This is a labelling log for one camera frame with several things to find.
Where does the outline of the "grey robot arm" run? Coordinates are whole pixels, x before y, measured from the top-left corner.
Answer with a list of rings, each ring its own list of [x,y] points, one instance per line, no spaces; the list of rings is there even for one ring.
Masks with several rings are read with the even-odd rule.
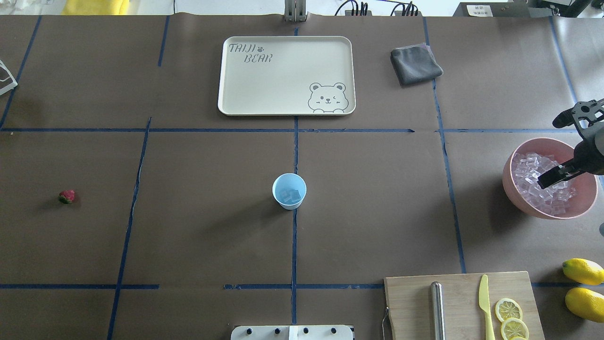
[[[559,164],[538,177],[541,189],[569,181],[584,173],[602,176],[604,174],[604,138],[603,127],[591,125],[584,128],[576,125],[582,141],[576,145],[573,158]]]

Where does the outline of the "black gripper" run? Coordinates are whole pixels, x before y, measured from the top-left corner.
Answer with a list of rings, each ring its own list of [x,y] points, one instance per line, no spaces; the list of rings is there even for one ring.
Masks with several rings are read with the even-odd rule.
[[[538,185],[541,189],[546,189],[559,182],[572,180],[573,178],[585,173],[585,170],[583,169],[585,166],[586,161],[584,160],[566,161],[562,164],[554,166],[539,176],[537,180]]]

